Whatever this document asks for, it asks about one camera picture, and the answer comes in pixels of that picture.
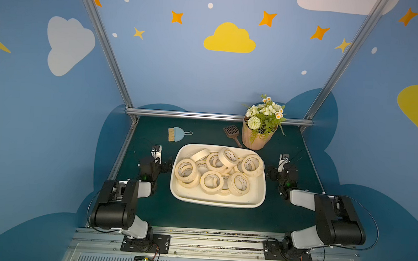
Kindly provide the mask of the masking tape roll seven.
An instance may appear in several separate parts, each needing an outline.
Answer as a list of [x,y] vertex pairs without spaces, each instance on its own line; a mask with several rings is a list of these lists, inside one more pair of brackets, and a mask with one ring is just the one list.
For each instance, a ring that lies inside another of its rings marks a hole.
[[228,167],[221,162],[218,156],[218,152],[213,152],[207,156],[206,165],[209,171],[215,171],[219,173],[225,173],[228,169]]

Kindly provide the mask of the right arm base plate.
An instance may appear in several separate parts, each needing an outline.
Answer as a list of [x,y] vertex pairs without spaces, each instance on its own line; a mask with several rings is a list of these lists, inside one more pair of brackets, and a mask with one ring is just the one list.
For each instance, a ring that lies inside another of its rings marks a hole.
[[263,252],[266,260],[312,261],[309,250],[297,249],[291,244],[276,240],[264,240]]

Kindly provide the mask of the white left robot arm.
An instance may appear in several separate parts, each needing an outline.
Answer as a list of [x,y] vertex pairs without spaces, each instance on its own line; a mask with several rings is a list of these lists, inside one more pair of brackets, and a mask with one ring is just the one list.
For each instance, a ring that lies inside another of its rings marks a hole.
[[137,216],[138,200],[154,195],[160,174],[172,169],[172,158],[163,162],[148,156],[140,161],[136,178],[105,181],[88,206],[88,225],[100,233],[118,232],[128,239],[151,241],[152,227]]

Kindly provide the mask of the brown plastic scoop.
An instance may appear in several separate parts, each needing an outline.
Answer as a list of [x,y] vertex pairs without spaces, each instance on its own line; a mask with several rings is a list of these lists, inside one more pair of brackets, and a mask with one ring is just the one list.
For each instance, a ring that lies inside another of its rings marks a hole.
[[225,135],[228,138],[231,138],[236,142],[238,147],[240,147],[240,148],[243,147],[241,145],[240,141],[238,140],[238,137],[240,135],[240,131],[239,131],[239,129],[236,125],[231,125],[231,126],[224,127],[223,131],[225,132]]

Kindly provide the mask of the masking tape roll eight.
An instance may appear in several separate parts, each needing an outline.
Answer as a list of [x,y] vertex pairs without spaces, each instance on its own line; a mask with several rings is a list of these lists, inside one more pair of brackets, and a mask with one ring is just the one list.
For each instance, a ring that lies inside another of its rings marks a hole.
[[197,187],[200,183],[200,179],[201,179],[201,175],[198,172],[197,175],[195,176],[195,178],[193,179],[193,181],[191,181],[190,183],[185,183],[181,180],[177,180],[178,184],[184,188],[190,189],[190,188],[194,188]]

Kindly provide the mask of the masking tape roll three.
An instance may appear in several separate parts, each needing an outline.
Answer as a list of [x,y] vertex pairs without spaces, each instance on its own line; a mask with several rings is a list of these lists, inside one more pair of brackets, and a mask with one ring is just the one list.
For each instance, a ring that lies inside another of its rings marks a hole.
[[202,149],[202,150],[200,150],[200,151],[198,151],[198,152],[196,152],[195,154],[193,154],[193,155],[191,155],[189,158],[192,160],[192,161],[194,161],[194,162],[197,162],[197,161],[202,161],[202,160],[205,160],[206,159],[206,157],[208,157],[209,155],[211,154],[211,152],[208,150],[208,149]]

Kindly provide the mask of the blue dustpan with brush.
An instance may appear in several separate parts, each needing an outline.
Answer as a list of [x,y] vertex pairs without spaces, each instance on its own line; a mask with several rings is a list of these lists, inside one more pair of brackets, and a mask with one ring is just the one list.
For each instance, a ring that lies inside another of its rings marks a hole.
[[168,128],[168,141],[169,142],[179,142],[185,136],[193,135],[192,131],[186,132],[184,129],[179,127]]

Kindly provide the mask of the flower pot with white flowers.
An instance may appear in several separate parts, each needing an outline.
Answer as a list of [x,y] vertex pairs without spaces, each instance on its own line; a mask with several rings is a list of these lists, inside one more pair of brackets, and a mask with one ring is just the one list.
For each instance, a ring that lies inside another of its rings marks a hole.
[[246,106],[243,119],[242,141],[251,150],[260,150],[265,147],[274,133],[282,130],[284,106],[274,102],[271,97],[263,94],[262,102]]

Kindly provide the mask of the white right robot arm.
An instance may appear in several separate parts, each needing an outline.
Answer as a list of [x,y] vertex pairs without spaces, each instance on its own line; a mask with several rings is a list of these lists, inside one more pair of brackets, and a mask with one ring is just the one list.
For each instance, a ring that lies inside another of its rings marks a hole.
[[366,242],[353,201],[347,196],[312,193],[298,187],[298,171],[288,165],[270,167],[266,176],[279,183],[278,191],[290,204],[315,213],[315,224],[289,232],[282,241],[282,250],[307,251],[325,246],[361,246]]

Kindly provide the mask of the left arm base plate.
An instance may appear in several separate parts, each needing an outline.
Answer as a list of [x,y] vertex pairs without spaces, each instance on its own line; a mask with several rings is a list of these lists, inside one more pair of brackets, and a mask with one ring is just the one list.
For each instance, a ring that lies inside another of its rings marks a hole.
[[171,243],[170,235],[154,234],[145,239],[135,239],[125,236],[120,250],[123,252],[168,254]]

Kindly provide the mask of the masking tape roll two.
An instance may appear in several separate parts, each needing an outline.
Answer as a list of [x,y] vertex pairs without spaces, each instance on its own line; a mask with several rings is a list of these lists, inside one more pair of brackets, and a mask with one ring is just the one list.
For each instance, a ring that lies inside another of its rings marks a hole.
[[222,148],[218,152],[219,161],[227,168],[234,168],[238,164],[238,157],[230,148]]

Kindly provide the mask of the masking tape roll four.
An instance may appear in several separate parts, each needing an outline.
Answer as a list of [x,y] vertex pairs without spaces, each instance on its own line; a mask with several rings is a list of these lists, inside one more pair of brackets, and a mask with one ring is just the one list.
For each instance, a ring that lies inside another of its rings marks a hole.
[[191,159],[183,159],[175,166],[175,176],[179,181],[191,183],[198,175],[198,168]]

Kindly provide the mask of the masking tape roll nine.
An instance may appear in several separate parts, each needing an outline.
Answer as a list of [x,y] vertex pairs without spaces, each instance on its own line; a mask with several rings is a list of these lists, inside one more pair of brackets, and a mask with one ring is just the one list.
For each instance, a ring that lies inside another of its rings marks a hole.
[[200,176],[204,175],[206,172],[210,171],[207,165],[207,161],[206,160],[202,160],[202,161],[197,161],[196,162],[196,166],[198,169],[198,172],[200,174]]

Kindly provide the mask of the masking tape roll six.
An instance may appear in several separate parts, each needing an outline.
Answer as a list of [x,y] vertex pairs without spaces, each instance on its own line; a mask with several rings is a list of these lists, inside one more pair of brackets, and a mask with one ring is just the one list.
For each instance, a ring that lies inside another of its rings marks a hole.
[[244,196],[250,191],[250,182],[244,173],[235,172],[228,177],[228,189],[235,196]]

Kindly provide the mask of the masking tape roll one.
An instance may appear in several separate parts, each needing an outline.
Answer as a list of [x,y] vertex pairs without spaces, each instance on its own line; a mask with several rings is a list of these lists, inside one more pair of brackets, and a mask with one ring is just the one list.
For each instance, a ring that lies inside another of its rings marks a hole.
[[248,177],[258,177],[264,172],[264,162],[258,155],[246,156],[241,164],[241,169]]

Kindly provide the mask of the masking tape roll ten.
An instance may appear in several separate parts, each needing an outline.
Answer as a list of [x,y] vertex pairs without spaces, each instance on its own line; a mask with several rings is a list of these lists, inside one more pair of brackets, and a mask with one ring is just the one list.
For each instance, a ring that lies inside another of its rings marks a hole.
[[227,196],[230,194],[230,190],[228,187],[228,179],[229,179],[230,174],[222,173],[221,175],[223,178],[223,186],[221,188],[221,191],[218,194],[222,196]]

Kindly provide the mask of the cream plastic storage tray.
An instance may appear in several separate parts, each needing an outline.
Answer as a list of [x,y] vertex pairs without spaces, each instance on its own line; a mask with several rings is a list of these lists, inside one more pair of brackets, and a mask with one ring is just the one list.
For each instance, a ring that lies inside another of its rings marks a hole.
[[[211,152],[219,151],[223,148],[220,145],[208,145],[208,144],[188,144],[181,147],[178,151],[175,164],[177,164],[182,159],[189,158],[190,156],[194,155],[200,150],[208,149]],[[232,149],[232,151],[240,158],[246,157],[247,155],[257,155],[256,152],[242,149],[238,147],[227,147]],[[171,180],[170,180],[170,189],[172,195],[176,197],[176,199],[195,203],[195,204],[202,204],[202,205],[211,205],[211,206],[219,206],[223,208],[257,208],[263,204],[266,198],[266,178],[265,174],[262,173],[259,177],[250,178],[250,191],[248,194],[244,196],[235,196],[235,195],[219,195],[213,194],[209,195],[206,194],[200,186],[197,186],[192,189],[184,188],[180,184],[178,184],[177,178],[175,176],[175,168],[173,168]]]

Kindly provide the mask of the masking tape roll five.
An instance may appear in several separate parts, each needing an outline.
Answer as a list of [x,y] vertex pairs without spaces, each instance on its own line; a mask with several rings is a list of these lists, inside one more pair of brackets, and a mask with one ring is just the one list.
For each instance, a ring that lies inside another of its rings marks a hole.
[[216,171],[207,171],[200,179],[202,190],[209,195],[219,193],[222,190],[224,183],[223,176]]

